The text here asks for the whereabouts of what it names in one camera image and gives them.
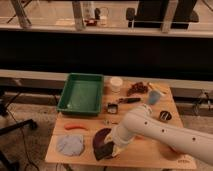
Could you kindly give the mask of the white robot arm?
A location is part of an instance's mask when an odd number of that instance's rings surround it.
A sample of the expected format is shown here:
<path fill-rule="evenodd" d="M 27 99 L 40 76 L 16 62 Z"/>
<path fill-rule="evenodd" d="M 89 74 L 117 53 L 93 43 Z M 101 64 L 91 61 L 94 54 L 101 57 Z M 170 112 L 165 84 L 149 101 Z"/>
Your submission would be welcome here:
<path fill-rule="evenodd" d="M 126 147 L 136 135 L 142 135 L 167 144 L 213 165 L 213 134 L 162 123 L 151 117 L 152 109 L 142 104 L 129 110 L 118 125 L 106 136 L 117 147 Z"/>

